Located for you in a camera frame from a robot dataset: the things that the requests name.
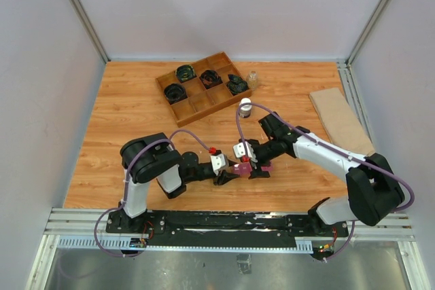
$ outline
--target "wooden tray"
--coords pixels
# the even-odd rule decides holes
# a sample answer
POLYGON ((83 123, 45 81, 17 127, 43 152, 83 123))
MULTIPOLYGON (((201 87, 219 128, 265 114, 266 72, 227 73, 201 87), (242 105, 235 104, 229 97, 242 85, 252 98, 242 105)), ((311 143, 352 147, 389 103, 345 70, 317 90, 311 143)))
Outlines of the wooden tray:
POLYGON ((175 71, 156 78, 163 99, 168 104, 178 127, 185 126, 229 105, 238 103, 242 98, 248 98, 252 94, 252 90, 248 89, 240 94, 232 95, 227 88, 226 84, 229 82, 228 74, 242 76, 225 52, 206 57, 191 63, 191 65, 195 70, 196 77, 184 83, 180 83, 175 71), (199 76, 207 69, 217 71, 223 83, 206 90, 199 76), (164 88, 172 83, 184 86, 188 98, 170 105, 163 91, 164 88))

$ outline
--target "small bottle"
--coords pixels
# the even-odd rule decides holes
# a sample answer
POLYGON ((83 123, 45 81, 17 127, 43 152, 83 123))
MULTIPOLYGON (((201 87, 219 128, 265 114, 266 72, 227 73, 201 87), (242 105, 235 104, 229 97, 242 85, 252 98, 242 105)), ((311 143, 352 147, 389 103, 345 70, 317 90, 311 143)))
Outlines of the small bottle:
MULTIPOLYGON (((242 98, 242 101, 240 101, 240 105, 244 105, 245 103, 251 103, 251 100, 248 98, 242 98)), ((244 105, 239 110, 239 117, 248 118, 251 115, 251 111, 252 111, 251 105, 244 105)))
POLYGON ((246 82, 248 88, 251 90, 255 90, 258 86, 258 75, 255 71, 251 71, 251 73, 247 74, 246 82))

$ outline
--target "glass jar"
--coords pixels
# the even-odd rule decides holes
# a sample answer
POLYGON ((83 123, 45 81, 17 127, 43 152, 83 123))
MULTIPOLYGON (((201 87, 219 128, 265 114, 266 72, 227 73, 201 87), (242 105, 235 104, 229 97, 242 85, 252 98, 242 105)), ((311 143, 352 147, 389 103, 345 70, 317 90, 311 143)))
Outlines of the glass jar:
POLYGON ((246 82, 247 82, 248 88, 250 88, 251 90, 255 90, 258 87, 257 72, 251 71, 250 73, 248 73, 247 77, 246 77, 246 82))

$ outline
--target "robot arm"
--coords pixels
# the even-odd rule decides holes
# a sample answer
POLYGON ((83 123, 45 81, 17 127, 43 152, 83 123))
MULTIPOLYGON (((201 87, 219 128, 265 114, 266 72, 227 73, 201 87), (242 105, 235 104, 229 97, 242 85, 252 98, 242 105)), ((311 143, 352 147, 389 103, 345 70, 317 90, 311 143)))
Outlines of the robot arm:
MULTIPOLYGON (((247 156, 252 166, 251 178, 268 177, 258 175, 261 167, 270 165, 270 160, 286 153, 293 158, 318 164, 347 184, 347 196, 325 198, 309 210, 311 225, 318 232, 339 221, 360 220, 366 225, 376 225, 404 201, 404 194, 396 180, 350 160, 358 158, 392 173, 382 155, 374 153, 367 157, 328 143, 347 153, 349 158, 346 159, 290 130, 271 114, 259 123, 269 140, 261 145, 256 140, 247 140, 247 156)), ((312 138, 321 140, 306 128, 297 128, 312 138)), ((242 158, 246 155, 244 152, 242 143, 234 147, 236 157, 242 158)))
MULTIPOLYGON (((366 225, 376 225, 404 201, 404 194, 396 180, 350 160, 358 158, 392 173, 387 160, 380 154, 366 157, 329 144, 347 153, 347 159, 300 136, 271 114, 259 123, 268 141, 260 144, 257 140, 246 140, 247 153, 242 143, 235 145, 234 154, 242 160, 238 165, 216 149, 211 150, 210 162, 206 163, 199 163, 198 156, 193 152, 180 155, 171 145, 157 145, 144 153, 131 170, 131 182, 128 183, 128 196, 124 203, 126 214, 134 218, 146 211, 149 182, 155 178, 167 197, 175 198, 184 193, 186 184, 192 181, 213 179, 215 185, 223 185, 239 177, 243 171, 250 173, 250 179, 269 177, 271 160, 285 153, 316 163, 347 184, 347 196, 325 198, 309 210, 311 225, 317 233, 339 221, 358 219, 366 225), (239 173, 229 172, 229 167, 239 173)), ((311 138, 321 140, 306 128, 297 128, 311 138)), ((159 139, 166 139, 166 136, 160 133, 128 142, 121 149, 124 169, 147 144, 159 139)))
MULTIPOLYGON (((167 139, 166 135, 154 134, 125 144, 120 151, 124 173, 126 174, 129 164, 145 146, 161 139, 167 139)), ((135 218, 146 212, 146 198, 153 179, 157 179, 168 198, 175 198, 184 193, 186 184, 192 181, 213 179, 215 185, 223 185, 239 177, 226 171, 235 162, 228 160, 220 150, 212 149, 211 152, 208 163, 199 163, 194 152, 180 155, 170 144, 159 144, 143 153, 131 169, 127 199, 124 203, 125 213, 130 218, 135 218)))

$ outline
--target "white cap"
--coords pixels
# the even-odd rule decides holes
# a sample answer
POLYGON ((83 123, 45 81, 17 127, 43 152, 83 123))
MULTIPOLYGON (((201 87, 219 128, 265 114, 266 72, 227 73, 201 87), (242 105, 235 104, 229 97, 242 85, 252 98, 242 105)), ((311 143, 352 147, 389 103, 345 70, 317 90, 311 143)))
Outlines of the white cap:
MULTIPOLYGON (((242 98, 242 101, 240 101, 240 104, 244 105, 245 103, 251 103, 251 99, 250 98, 242 98)), ((246 106, 243 106, 240 108, 240 110, 243 110, 243 111, 249 111, 251 109, 252 109, 251 105, 246 105, 246 106)))

